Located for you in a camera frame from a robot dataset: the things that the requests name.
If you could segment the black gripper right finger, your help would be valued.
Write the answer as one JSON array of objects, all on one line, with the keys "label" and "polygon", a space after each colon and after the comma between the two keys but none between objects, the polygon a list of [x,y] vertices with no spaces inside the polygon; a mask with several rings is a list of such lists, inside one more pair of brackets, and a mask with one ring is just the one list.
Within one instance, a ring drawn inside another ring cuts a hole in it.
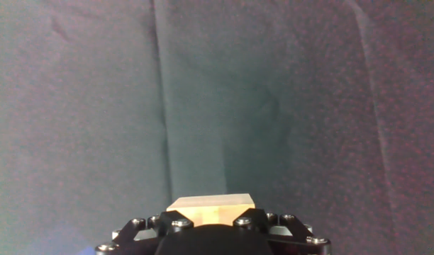
[{"label": "black gripper right finger", "polygon": [[249,208],[233,221],[255,254],[331,255],[331,241],[312,233],[295,215]]}]

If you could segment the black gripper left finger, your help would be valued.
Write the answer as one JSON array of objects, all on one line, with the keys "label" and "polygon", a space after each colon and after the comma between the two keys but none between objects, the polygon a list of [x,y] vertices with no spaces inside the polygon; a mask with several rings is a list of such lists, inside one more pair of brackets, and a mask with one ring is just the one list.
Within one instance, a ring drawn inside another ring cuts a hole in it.
[{"label": "black gripper left finger", "polygon": [[133,218],[111,241],[94,248],[96,255],[158,255],[168,234],[194,227],[194,222],[180,212],[164,211],[147,219]]}]

